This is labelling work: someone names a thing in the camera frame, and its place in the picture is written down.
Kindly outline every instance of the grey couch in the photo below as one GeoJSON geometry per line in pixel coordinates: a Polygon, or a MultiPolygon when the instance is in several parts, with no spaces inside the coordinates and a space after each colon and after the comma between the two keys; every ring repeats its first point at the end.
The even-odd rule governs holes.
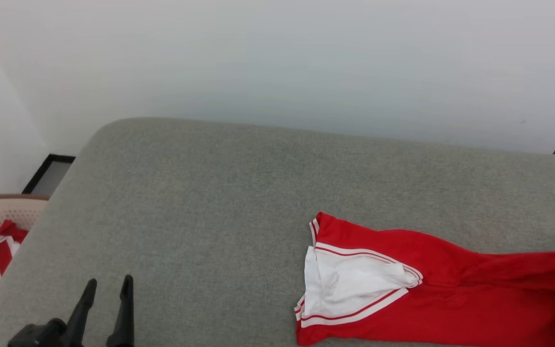
{"type": "Polygon", "coordinates": [[[555,250],[555,156],[117,121],[84,148],[0,282],[0,346],[27,323],[66,320],[92,277],[84,344],[103,346],[125,274],[139,347],[294,346],[318,211],[485,253],[555,250]]]}

